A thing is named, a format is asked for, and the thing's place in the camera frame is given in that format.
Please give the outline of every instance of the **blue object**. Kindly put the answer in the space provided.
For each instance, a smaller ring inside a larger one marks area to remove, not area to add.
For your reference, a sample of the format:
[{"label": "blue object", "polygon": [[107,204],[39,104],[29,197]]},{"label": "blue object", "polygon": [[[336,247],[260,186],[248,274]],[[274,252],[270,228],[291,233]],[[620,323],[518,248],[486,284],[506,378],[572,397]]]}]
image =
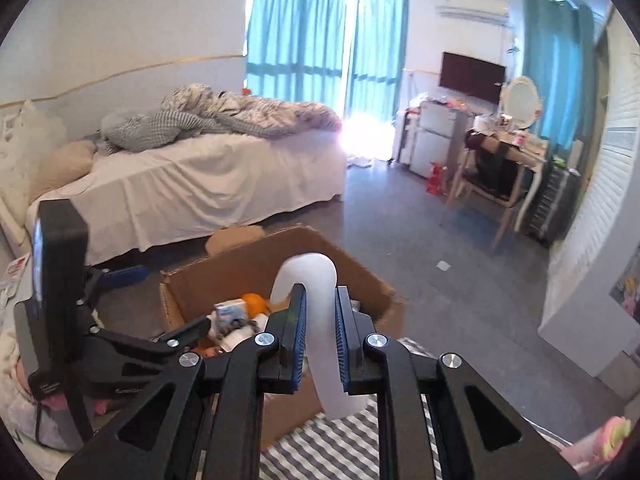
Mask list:
[{"label": "blue object", "polygon": [[568,1],[524,0],[524,63],[543,99],[540,136],[548,156],[566,158],[574,139],[593,130],[595,54],[593,13]]},{"label": "blue object", "polygon": [[344,318],[340,306],[335,307],[335,349],[338,354],[338,368],[340,368],[340,382],[345,391],[350,382],[349,355],[347,354],[347,334],[344,329]]},{"label": "blue object", "polygon": [[345,0],[254,0],[247,86],[256,95],[335,106],[342,76]]},{"label": "blue object", "polygon": [[385,123],[398,108],[409,0],[358,0],[345,117],[365,113]]},{"label": "blue object", "polygon": [[102,276],[102,288],[121,288],[123,286],[135,285],[144,282],[149,276],[149,271],[145,266],[138,265],[120,270],[109,270]]},{"label": "blue object", "polygon": [[291,385],[297,390],[302,380],[302,365],[305,357],[306,346],[306,298],[300,303],[300,314],[296,325],[296,341],[293,348],[294,371],[291,377]]}]

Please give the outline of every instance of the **orange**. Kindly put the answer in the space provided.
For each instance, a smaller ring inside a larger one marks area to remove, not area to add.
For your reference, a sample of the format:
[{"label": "orange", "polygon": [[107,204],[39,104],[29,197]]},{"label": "orange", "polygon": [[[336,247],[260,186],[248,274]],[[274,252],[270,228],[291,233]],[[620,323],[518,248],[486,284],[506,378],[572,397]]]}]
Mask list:
[{"label": "orange", "polygon": [[267,302],[260,294],[243,294],[242,300],[246,303],[246,312],[250,319],[253,319],[258,314],[267,314]]}]

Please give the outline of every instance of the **gray blanket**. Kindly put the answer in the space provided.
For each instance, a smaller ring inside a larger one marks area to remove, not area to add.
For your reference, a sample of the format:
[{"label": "gray blanket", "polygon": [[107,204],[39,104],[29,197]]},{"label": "gray blanket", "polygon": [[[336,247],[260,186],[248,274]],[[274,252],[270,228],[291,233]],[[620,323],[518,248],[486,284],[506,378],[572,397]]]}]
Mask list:
[{"label": "gray blanket", "polygon": [[340,118],[319,103],[289,103],[276,99],[214,94],[191,84],[166,97],[161,109],[136,114],[101,130],[107,151],[142,152],[200,134],[246,134],[279,139],[312,129],[338,132]]}]

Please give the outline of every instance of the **mirror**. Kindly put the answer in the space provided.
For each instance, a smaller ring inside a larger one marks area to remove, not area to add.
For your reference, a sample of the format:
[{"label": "mirror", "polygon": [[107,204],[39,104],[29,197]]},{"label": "mirror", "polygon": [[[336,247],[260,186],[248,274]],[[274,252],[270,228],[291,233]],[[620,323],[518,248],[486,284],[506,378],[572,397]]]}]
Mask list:
[{"label": "mirror", "polygon": [[530,78],[517,77],[504,88],[502,110],[513,118],[515,128],[529,128],[539,116],[540,108],[538,90]]}]

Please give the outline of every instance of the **television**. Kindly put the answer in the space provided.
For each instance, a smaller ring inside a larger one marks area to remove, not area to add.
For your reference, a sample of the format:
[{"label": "television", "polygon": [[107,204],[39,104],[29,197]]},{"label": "television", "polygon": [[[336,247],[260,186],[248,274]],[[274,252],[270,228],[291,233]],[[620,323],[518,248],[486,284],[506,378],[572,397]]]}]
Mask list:
[{"label": "television", "polygon": [[443,52],[440,86],[498,104],[504,72],[505,67],[502,65]]}]

